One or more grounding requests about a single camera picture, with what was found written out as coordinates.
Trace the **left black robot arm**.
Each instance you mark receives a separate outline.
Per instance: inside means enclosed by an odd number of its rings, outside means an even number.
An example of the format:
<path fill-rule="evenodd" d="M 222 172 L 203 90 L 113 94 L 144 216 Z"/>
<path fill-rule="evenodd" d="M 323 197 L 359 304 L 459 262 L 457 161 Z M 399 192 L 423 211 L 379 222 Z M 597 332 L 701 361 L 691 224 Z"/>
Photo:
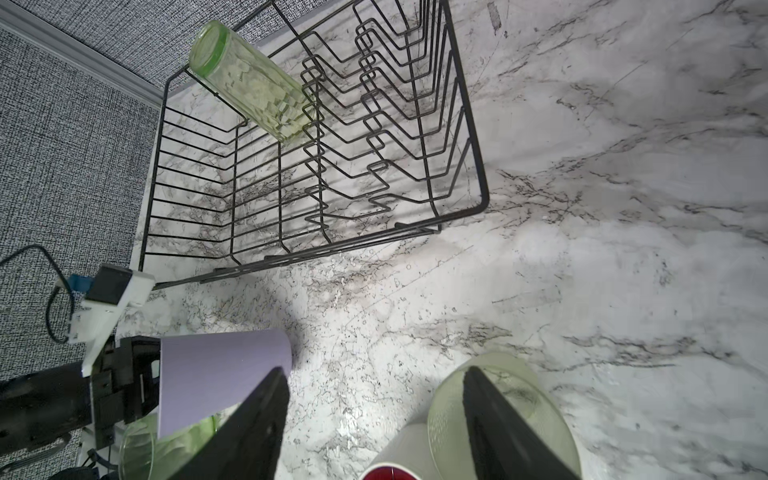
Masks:
<path fill-rule="evenodd" d="M 92 372 L 77 362 L 1 383 L 1 453 L 34 450 L 91 425 L 98 448 L 114 443 L 114 425 L 132 423 L 159 404 L 158 338 L 109 339 Z"/>

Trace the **black wire dish rack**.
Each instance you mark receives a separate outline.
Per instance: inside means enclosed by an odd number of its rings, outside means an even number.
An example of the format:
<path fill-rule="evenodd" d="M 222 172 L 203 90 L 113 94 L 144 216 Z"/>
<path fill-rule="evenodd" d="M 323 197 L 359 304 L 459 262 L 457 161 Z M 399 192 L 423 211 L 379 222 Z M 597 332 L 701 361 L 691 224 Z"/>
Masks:
<path fill-rule="evenodd" d="M 266 1 L 236 31 L 302 86 L 280 142 L 188 66 L 164 85 L 136 245 L 159 288 L 440 233 L 490 193 L 446 1 Z"/>

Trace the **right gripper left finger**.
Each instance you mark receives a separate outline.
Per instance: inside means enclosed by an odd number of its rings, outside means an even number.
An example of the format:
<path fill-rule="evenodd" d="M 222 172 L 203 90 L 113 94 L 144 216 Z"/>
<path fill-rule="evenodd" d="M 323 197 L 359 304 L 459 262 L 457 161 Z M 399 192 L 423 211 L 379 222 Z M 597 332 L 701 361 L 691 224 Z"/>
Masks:
<path fill-rule="evenodd" d="M 174 479 L 273 479 L 290 393 L 282 368 L 273 368 Z"/>

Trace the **lilac plastic cup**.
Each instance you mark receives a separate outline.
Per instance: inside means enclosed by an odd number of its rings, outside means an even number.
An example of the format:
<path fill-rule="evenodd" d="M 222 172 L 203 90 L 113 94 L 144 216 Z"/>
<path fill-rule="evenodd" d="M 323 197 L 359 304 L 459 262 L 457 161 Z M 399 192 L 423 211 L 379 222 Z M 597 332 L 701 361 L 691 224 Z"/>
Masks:
<path fill-rule="evenodd" d="M 291 344 L 281 330 L 162 338 L 158 436 L 244 401 L 276 367 L 285 374 L 292 369 Z"/>

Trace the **pale green translucent cup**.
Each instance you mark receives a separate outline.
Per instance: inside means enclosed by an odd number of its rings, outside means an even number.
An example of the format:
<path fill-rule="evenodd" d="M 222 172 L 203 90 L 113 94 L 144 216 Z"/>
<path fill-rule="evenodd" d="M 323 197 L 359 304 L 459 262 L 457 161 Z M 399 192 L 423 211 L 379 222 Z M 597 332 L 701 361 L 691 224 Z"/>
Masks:
<path fill-rule="evenodd" d="M 503 352 L 474 357 L 452 372 L 437 388 L 427 418 L 432 458 L 443 479 L 475 479 L 469 433 L 463 409 L 466 371 L 480 368 L 529 427 L 577 477 L 581 462 L 571 431 L 551 396 L 523 360 Z"/>

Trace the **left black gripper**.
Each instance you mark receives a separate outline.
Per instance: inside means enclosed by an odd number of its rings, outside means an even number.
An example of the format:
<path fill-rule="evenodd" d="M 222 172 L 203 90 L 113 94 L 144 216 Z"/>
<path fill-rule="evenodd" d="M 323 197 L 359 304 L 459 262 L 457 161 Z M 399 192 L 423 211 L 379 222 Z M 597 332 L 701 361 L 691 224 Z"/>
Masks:
<path fill-rule="evenodd" d="M 161 341 L 147 336 L 117 340 L 110 336 L 94 364 L 91 410 L 97 447 L 114 443 L 114 426 L 130 424 L 159 405 L 160 380 L 152 365 L 160 360 Z"/>

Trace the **tall green glass cup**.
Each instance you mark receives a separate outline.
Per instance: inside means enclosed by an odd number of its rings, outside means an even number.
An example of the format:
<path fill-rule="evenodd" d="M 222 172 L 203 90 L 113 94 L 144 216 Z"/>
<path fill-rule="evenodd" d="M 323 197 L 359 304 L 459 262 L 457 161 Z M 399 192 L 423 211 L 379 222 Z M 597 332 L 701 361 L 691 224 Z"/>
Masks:
<path fill-rule="evenodd" d="M 196 78 L 280 142 L 308 126 L 302 86 L 238 33 L 217 20 L 198 32 L 189 54 Z"/>

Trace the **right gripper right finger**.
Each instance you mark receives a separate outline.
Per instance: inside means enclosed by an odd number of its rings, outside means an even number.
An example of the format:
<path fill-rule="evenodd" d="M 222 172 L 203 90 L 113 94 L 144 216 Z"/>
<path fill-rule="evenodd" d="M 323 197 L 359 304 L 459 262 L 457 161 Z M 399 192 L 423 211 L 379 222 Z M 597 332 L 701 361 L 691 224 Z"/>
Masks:
<path fill-rule="evenodd" d="M 476 366 L 463 379 L 463 408 L 479 479 L 576 479 Z"/>

